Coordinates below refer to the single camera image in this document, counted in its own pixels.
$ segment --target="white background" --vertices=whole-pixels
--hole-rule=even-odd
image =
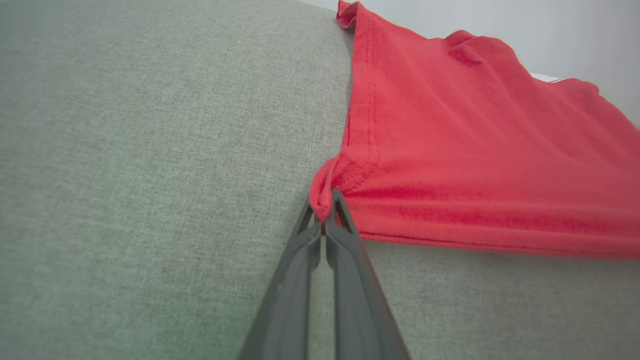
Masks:
[[[302,0],[337,10],[337,0]],[[640,0],[363,0],[422,36],[463,29],[509,44],[529,72],[579,78],[640,126]]]

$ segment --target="gray fabric surface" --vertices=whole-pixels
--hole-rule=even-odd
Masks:
[[[350,39],[262,1],[0,3],[3,359],[233,359],[312,176]],[[368,244],[415,359],[630,359],[640,263]],[[333,352],[314,272],[312,359]]]

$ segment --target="red t-shirt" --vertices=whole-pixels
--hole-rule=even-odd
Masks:
[[[353,92],[310,191],[322,220],[337,188],[371,240],[640,258],[640,132],[595,85],[534,79],[495,38],[339,6]]]

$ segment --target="seam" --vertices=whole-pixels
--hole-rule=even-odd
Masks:
[[[351,143],[351,112],[348,111],[347,112],[347,129],[346,129],[346,133],[347,133],[347,146],[349,146],[349,144]]]
[[[358,171],[346,179],[346,182],[351,182],[356,177],[360,177],[359,180],[353,181],[353,184],[346,189],[342,189],[343,193],[348,193],[351,190],[362,185],[368,177],[374,172],[380,161],[380,154],[378,152],[377,138],[376,138],[376,103],[378,100],[376,93],[376,84],[373,80],[372,62],[373,62],[373,45],[375,39],[375,22],[370,20],[367,23],[367,45],[365,50],[365,64],[366,75],[369,81],[369,106],[367,107],[367,147],[368,155],[367,162],[364,165],[358,167]]]
[[[411,237],[411,236],[368,233],[366,231],[359,231],[359,233],[360,234],[366,234],[366,235],[380,236],[381,238],[393,238],[393,239],[399,239],[399,240],[413,240],[413,241],[416,241],[416,242],[430,241],[430,242],[435,242],[435,243],[451,243],[451,244],[458,244],[458,245],[483,246],[483,247],[490,247],[490,248],[494,248],[494,249],[538,250],[538,251],[542,251],[542,252],[556,252],[556,253],[562,253],[562,254],[582,254],[582,255],[587,254],[587,255],[595,255],[595,256],[616,256],[616,257],[629,258],[628,254],[622,253],[622,252],[593,252],[593,251],[586,251],[586,250],[577,251],[577,250],[561,250],[561,249],[544,249],[544,248],[540,248],[540,247],[527,247],[527,246],[514,246],[514,245],[496,245],[496,244],[489,244],[489,243],[474,243],[474,242],[468,242],[468,241],[436,240],[436,239],[429,239],[429,238],[415,238],[415,237]]]

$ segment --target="red fabric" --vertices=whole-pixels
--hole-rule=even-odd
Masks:
[[[423,38],[361,4],[342,149],[317,173],[363,238],[554,256],[640,258],[640,132],[598,88],[531,77],[495,38]]]

